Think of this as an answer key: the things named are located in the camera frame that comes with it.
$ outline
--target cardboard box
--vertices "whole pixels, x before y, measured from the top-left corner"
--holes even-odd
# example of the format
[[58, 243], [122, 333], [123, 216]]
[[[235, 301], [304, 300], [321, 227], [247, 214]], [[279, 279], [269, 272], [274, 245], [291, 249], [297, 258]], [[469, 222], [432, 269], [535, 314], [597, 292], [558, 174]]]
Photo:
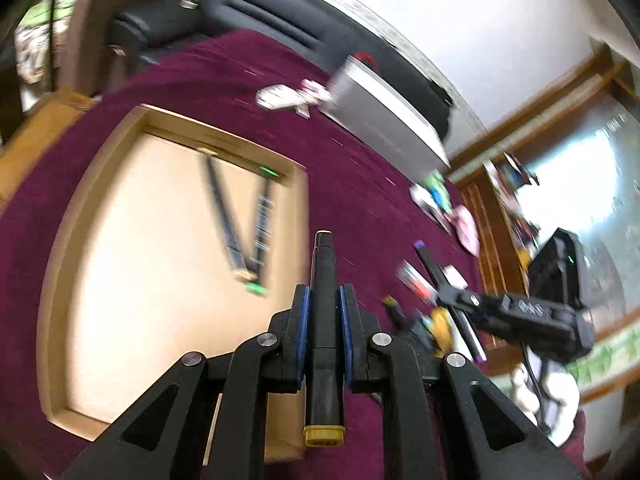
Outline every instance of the cardboard box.
[[449, 167], [436, 130], [386, 81], [349, 56], [320, 110], [413, 182]]
[[[263, 185], [257, 168], [280, 175], [266, 297], [232, 277], [197, 148], [218, 154], [247, 257]], [[223, 354], [267, 330], [308, 281], [307, 215], [299, 164], [177, 114], [132, 110], [84, 174], [50, 254], [37, 335], [47, 418], [93, 440], [186, 352]], [[270, 394], [265, 459], [299, 457], [303, 425], [302, 394]]]

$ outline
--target white box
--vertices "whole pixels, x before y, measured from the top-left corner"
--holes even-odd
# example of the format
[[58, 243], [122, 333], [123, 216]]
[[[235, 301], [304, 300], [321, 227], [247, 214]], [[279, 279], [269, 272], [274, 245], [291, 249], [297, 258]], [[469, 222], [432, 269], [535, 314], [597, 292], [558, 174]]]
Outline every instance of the white box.
[[404, 176], [420, 182], [449, 167], [436, 130], [375, 72], [349, 56], [327, 84], [332, 100], [320, 110], [384, 157]]

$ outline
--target wooden shelf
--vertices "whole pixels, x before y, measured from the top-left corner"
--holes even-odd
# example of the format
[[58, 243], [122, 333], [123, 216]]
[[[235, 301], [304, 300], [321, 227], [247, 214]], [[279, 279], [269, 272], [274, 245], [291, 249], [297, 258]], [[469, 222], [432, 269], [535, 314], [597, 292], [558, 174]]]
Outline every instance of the wooden shelf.
[[[496, 295], [505, 292], [528, 294], [526, 274], [520, 267], [507, 212], [485, 168], [460, 191], [478, 226], [478, 263], [484, 291]], [[489, 376], [508, 373], [522, 360], [519, 348], [509, 346], [497, 337], [486, 335], [485, 346]]]

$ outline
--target pink object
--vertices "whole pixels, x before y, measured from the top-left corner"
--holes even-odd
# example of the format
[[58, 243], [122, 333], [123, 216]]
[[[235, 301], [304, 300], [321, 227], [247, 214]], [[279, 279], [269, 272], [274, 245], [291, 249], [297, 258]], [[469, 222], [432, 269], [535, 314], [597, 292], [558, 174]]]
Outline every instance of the pink object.
[[456, 229], [458, 240], [460, 240], [462, 246], [473, 256], [478, 256], [480, 253], [478, 230], [469, 209], [463, 205], [456, 206], [451, 212], [450, 221]]

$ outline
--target yellow object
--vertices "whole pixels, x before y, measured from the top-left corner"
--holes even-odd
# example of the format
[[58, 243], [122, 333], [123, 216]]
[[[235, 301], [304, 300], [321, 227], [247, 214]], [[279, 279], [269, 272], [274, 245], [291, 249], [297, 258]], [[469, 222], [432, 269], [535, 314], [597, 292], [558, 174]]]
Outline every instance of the yellow object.
[[437, 352], [436, 357], [442, 357], [444, 354], [451, 350], [452, 339], [451, 331], [449, 329], [449, 321], [447, 320], [447, 309], [438, 307], [431, 311], [431, 320], [433, 326], [430, 329], [431, 335], [436, 338], [440, 352]]
[[394, 300], [391, 296], [387, 296], [384, 300], [382, 300], [382, 304], [387, 308], [398, 306], [398, 302]]
[[209, 155], [209, 156], [218, 156], [218, 154], [216, 152], [214, 152], [213, 150], [209, 150], [208, 148], [196, 148], [197, 151], [199, 151], [200, 153], [204, 153], [205, 155]]
[[344, 426], [305, 426], [302, 435], [307, 447], [340, 447], [345, 432]]
[[527, 270], [529, 264], [531, 263], [531, 254], [529, 254], [529, 250], [525, 247], [521, 248], [518, 251], [518, 259], [520, 261], [520, 267], [523, 270]]
[[246, 269], [234, 269], [234, 271], [232, 272], [232, 275], [234, 277], [234, 280], [238, 282], [243, 282], [243, 283], [250, 282], [256, 279], [255, 272], [251, 272], [250, 270], [246, 270]]

